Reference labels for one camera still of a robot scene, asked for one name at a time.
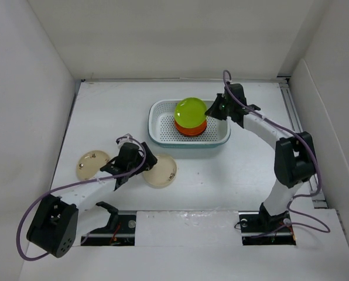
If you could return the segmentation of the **beige plate with black mark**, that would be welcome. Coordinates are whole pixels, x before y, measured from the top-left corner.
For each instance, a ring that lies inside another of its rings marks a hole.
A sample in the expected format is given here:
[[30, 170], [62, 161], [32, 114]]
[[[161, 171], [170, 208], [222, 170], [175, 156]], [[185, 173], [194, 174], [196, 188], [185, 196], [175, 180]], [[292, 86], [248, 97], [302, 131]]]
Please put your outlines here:
[[155, 189], [162, 189], [170, 185], [177, 175], [177, 164], [170, 155], [157, 154], [158, 160], [150, 170], [143, 172], [143, 179]]

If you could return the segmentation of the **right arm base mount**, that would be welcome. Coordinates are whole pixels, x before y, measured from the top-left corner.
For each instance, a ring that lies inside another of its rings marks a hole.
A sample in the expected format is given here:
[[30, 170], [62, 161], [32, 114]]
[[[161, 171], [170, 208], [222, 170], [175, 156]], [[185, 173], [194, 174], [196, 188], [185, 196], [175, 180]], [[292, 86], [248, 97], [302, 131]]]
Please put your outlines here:
[[243, 246], [296, 245], [288, 217], [263, 222], [256, 213], [242, 213], [234, 228], [241, 233]]

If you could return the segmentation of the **green plate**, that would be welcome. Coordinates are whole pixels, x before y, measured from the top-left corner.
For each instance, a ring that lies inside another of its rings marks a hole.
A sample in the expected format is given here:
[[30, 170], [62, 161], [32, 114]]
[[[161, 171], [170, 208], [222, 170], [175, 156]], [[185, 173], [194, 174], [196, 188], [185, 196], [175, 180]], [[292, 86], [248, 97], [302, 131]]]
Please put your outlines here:
[[206, 120], [206, 110], [203, 100], [196, 97], [185, 98], [176, 105], [174, 120], [183, 128], [195, 128]]

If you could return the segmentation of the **orange plate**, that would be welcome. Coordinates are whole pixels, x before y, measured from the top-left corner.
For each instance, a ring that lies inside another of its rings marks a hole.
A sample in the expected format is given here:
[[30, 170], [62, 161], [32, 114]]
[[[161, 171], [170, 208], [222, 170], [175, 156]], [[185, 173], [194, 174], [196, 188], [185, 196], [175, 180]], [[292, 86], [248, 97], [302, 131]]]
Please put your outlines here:
[[183, 126], [180, 126], [176, 121], [174, 122], [174, 124], [175, 124], [177, 131], [181, 135], [186, 136], [186, 137], [190, 137], [190, 138], [203, 134], [203, 132], [207, 128], [207, 121], [206, 120], [201, 125], [196, 126], [194, 128], [185, 128]]

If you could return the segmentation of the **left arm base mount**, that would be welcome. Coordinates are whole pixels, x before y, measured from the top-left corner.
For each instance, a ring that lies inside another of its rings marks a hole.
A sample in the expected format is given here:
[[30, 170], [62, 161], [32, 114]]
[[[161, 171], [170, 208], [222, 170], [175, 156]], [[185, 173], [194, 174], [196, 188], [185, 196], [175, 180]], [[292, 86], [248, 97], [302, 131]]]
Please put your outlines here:
[[108, 220], [101, 227], [87, 231], [80, 238], [81, 246], [134, 246], [136, 211], [119, 211], [116, 207], [100, 201], [97, 211], [108, 213]]

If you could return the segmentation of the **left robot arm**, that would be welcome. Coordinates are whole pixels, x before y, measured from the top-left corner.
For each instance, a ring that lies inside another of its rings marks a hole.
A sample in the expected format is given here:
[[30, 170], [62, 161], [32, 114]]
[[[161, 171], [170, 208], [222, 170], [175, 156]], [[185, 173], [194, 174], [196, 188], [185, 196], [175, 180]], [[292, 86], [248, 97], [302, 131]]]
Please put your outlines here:
[[[109, 162], [103, 161], [101, 172], [115, 180], [115, 189], [131, 177], [150, 171], [158, 160], [145, 142], [131, 139], [120, 146], [119, 154]], [[74, 191], [54, 196], [48, 191], [34, 205], [37, 210], [26, 234], [26, 239], [56, 258], [64, 256], [77, 239], [78, 223], [84, 212], [93, 207], [104, 209], [99, 215], [96, 230], [116, 231], [120, 224], [118, 209], [102, 200], [105, 196], [102, 184], [91, 187], [92, 180], [69, 184]]]

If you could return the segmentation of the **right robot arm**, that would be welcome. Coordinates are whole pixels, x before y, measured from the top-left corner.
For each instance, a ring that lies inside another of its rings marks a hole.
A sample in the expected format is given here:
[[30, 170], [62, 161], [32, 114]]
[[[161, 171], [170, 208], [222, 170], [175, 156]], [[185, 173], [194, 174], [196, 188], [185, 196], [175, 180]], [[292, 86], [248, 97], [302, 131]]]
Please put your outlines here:
[[217, 94], [206, 116], [224, 121], [230, 118], [265, 141], [274, 149], [276, 181], [268, 198], [259, 208], [258, 226], [264, 232], [278, 227], [288, 213], [288, 203], [300, 186], [316, 174], [313, 138], [306, 131], [294, 132], [266, 118], [260, 107], [247, 105], [241, 84], [226, 82], [224, 93]]

